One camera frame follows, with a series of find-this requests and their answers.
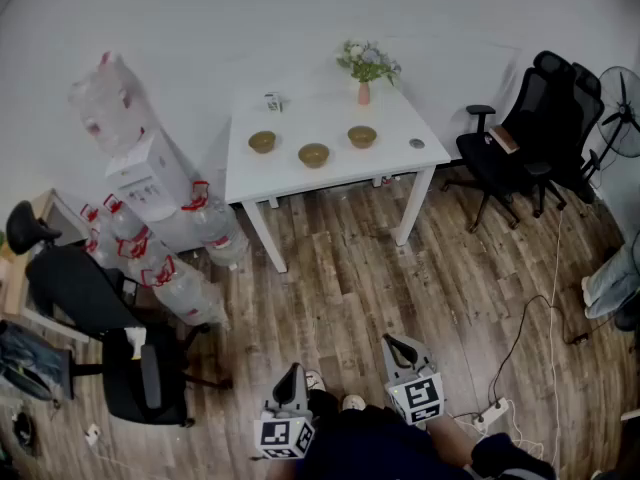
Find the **clear bag of empty bottles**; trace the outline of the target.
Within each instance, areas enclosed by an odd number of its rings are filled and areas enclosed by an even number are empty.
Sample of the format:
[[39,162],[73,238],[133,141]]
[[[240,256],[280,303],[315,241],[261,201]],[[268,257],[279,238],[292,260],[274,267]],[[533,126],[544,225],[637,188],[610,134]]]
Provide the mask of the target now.
[[100,150],[111,157],[126,155],[159,126],[141,82],[123,57],[111,51],[71,85],[68,100]]

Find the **white power strip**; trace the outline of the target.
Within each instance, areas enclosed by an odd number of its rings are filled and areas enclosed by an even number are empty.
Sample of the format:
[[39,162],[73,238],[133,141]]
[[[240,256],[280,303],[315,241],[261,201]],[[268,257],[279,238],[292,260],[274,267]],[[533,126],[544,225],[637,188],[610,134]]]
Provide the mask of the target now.
[[487,433],[489,427],[506,414],[508,410],[509,402],[504,397],[501,397],[479,416],[473,417],[472,425],[480,433]]

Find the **dark blue bag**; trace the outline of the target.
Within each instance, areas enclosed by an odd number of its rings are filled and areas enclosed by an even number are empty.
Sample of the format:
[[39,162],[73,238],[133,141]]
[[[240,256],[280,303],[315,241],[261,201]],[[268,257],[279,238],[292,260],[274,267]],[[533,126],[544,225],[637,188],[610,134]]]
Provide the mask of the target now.
[[70,350],[53,347],[15,322],[0,321],[0,377],[23,393],[41,401],[53,401],[54,395],[42,378],[45,376],[72,400],[72,360]]

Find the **white table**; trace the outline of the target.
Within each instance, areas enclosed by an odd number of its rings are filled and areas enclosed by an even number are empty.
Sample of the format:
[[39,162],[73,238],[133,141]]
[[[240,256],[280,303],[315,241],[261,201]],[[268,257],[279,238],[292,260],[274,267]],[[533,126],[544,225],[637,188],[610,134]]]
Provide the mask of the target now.
[[[347,132],[354,126],[377,132],[367,149],[354,147]],[[274,149],[254,152],[249,138],[259,131],[276,134]],[[418,138],[425,147],[415,149]],[[326,164],[307,168],[298,158],[309,143],[326,145]],[[451,160],[439,139],[411,103],[389,83],[383,83],[367,106],[357,103],[349,88],[315,86],[309,95],[290,100],[283,112],[267,110],[248,96],[237,98],[231,119],[226,168],[225,199],[243,206],[274,267],[280,273],[286,263],[258,205],[262,201],[331,188],[385,176],[413,173],[416,178],[394,240],[404,245],[425,201],[435,169]]]

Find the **person's navy shirt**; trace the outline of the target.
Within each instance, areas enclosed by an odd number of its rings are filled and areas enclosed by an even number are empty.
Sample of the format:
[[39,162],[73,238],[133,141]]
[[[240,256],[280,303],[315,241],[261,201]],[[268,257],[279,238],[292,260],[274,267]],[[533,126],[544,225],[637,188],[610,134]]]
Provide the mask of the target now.
[[321,425],[295,480],[557,480],[553,467],[519,448],[506,433],[475,442],[472,465],[437,454],[430,434],[403,423]]

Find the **person's right forearm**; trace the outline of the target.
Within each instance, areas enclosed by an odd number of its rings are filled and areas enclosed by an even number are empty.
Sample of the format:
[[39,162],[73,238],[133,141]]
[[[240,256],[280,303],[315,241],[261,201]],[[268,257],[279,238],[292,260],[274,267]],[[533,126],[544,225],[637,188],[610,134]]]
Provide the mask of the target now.
[[441,460],[458,468],[472,465],[475,443],[453,418],[443,414],[428,420],[427,431]]

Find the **brown cardboard box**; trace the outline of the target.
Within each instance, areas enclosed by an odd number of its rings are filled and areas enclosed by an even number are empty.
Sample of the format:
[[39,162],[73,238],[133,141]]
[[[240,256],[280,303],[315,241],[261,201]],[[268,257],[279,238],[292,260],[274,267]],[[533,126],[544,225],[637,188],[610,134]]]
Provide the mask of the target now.
[[513,154],[520,149],[515,139],[503,126],[493,126],[488,133],[507,154]]

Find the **pile of clear water bottles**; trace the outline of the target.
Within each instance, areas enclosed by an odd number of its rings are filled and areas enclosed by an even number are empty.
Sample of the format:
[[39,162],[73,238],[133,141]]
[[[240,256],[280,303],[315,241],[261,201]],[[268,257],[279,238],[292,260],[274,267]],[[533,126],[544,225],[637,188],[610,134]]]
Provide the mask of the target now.
[[[190,326],[228,325],[222,289],[202,272],[180,260],[159,237],[114,195],[103,210],[85,205],[81,218],[89,226],[85,251],[105,269],[118,269],[149,287],[157,299]],[[181,207],[193,237],[211,262],[233,270],[245,256],[249,241],[230,205],[204,180],[192,184],[191,200]]]

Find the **brown ceramic bowl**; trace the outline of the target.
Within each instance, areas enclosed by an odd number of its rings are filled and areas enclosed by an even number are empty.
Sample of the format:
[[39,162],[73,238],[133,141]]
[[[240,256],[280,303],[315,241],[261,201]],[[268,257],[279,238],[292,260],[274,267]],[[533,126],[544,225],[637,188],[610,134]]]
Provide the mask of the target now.
[[358,149],[367,149],[373,145],[377,138],[377,132],[364,125],[354,126],[347,132],[351,144]]
[[272,131],[259,131],[253,134],[249,140],[249,147],[258,154],[266,154],[274,149],[276,134]]
[[323,167],[329,157],[329,148],[321,143],[309,143],[298,151],[299,160],[307,167],[317,169]]

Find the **white and blue flower bouquet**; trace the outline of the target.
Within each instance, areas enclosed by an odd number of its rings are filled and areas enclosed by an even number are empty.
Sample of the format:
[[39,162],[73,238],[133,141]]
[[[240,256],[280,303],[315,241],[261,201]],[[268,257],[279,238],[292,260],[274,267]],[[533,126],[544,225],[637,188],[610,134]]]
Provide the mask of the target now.
[[394,84],[402,71],[397,61],[370,41],[345,41],[339,47],[336,62],[360,84],[370,84],[381,78]]

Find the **black office chair with headrest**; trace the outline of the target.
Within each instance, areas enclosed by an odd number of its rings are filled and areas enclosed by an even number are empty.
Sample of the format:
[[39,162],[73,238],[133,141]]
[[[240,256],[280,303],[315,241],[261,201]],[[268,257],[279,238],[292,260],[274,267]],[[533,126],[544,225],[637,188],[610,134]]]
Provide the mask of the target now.
[[187,374],[187,352],[198,334],[209,332],[209,324],[193,326],[180,340],[170,325],[137,318],[89,254],[75,245],[55,245],[60,235],[36,218],[26,200],[14,207],[6,223],[7,241],[15,254],[44,246],[25,268],[32,294],[58,307],[80,332],[101,344],[98,364],[78,364],[70,351],[63,351],[64,395],[74,397],[76,378],[99,375],[111,415],[140,424],[193,426],[186,385],[206,382]]

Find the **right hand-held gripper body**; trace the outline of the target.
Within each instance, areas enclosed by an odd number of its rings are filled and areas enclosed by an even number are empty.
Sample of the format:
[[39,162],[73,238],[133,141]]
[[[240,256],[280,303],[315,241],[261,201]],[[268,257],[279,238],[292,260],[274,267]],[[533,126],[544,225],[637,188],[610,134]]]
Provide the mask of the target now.
[[439,417],[444,410],[444,388],[441,374],[433,368],[402,368],[400,379],[384,386],[397,414],[408,424]]

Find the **person's black trousers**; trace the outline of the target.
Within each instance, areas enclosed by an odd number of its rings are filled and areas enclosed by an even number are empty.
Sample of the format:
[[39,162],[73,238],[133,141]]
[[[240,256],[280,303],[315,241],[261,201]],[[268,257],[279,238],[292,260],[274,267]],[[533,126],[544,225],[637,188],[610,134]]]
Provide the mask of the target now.
[[333,394],[322,390],[314,389],[309,392],[308,407],[312,412],[313,422],[318,424],[329,422],[366,425],[403,423],[403,420],[387,407],[366,405],[363,410],[340,410],[338,399]]

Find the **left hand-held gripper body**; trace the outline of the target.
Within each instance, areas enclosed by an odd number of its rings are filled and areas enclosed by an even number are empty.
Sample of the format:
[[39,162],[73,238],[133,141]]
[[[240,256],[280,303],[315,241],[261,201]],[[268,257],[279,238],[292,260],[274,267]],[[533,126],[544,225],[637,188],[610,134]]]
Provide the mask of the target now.
[[312,418],[306,402],[282,405],[267,400],[254,421],[256,449],[268,460],[304,458],[315,437]]

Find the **light wooden cabinet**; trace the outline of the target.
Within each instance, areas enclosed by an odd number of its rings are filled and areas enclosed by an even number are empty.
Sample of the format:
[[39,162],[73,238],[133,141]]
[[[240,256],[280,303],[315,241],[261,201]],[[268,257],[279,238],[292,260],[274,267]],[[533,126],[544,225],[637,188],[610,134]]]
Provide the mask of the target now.
[[[62,223],[62,243],[84,241],[89,234],[85,222],[76,215],[60,198],[55,189],[45,191],[31,201],[34,214],[47,223],[50,215],[60,215]],[[63,335],[79,343],[87,344],[90,338],[64,322],[42,315],[29,296],[29,282],[25,277],[25,268],[32,257],[31,253],[17,256],[9,262],[7,280],[2,287],[0,317],[25,323],[27,320],[41,327]]]

